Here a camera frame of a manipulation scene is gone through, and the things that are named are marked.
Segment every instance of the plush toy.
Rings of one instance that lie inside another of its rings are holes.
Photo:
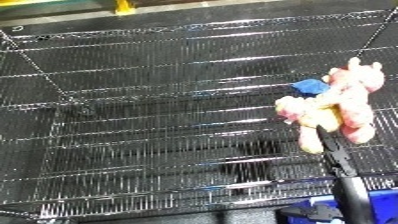
[[[325,92],[306,99],[286,96],[275,102],[278,115],[288,123],[300,124],[301,149],[312,154],[323,152],[317,125],[328,132],[341,128],[343,135],[355,144],[374,137],[374,114],[368,96],[384,84],[381,68],[378,62],[361,66],[358,58],[351,58],[345,68],[332,68],[322,78],[330,85]]]

